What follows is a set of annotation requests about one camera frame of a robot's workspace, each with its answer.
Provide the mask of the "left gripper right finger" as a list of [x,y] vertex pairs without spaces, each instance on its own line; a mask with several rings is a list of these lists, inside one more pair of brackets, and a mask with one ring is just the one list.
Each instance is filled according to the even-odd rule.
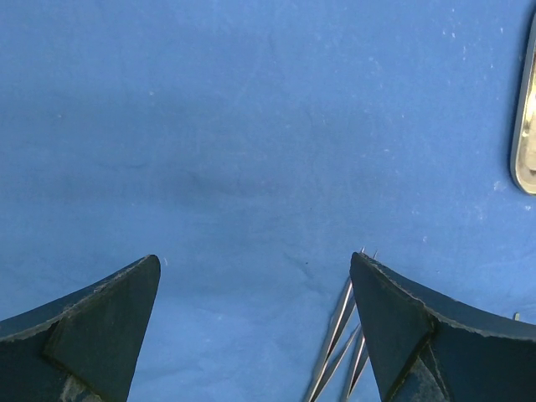
[[533,401],[535,326],[468,306],[364,253],[351,259],[382,401]]

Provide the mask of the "blue surgical drape cloth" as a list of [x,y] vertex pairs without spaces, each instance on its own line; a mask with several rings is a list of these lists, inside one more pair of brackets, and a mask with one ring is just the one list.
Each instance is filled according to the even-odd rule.
[[532,1],[4,1],[1,316],[162,264],[132,401],[299,401],[364,250],[535,320]]

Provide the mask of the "fine steel tweezers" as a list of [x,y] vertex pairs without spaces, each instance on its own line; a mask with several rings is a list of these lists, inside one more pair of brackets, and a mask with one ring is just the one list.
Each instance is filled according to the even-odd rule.
[[349,401],[355,386],[361,377],[363,369],[369,360],[369,352],[361,325],[358,325],[355,328],[339,354],[332,360],[332,362],[329,363],[327,360],[325,361],[320,374],[316,374],[313,379],[312,387],[307,391],[304,399],[305,401],[317,401],[351,346],[353,346],[353,353],[344,381],[343,391],[339,399],[340,401]]

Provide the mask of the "broad steel tweezers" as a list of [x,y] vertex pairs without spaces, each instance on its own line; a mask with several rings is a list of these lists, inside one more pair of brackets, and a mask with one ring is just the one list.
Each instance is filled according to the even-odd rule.
[[343,289],[341,290],[337,301],[337,305],[330,318],[327,332],[325,338],[323,339],[320,352],[317,356],[317,361],[315,362],[315,367],[312,371],[312,376],[307,387],[307,391],[312,387],[312,381],[316,374],[320,374],[325,361],[327,360],[329,363],[331,363],[343,348],[341,347],[338,353],[334,354],[336,352],[338,343],[342,339],[343,333],[356,310],[357,303],[353,294],[353,284],[351,278],[348,277],[344,283]]

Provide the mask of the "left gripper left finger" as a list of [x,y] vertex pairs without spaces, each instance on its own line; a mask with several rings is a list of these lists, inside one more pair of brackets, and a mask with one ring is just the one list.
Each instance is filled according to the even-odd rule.
[[1,322],[3,401],[125,401],[161,275],[147,255]]

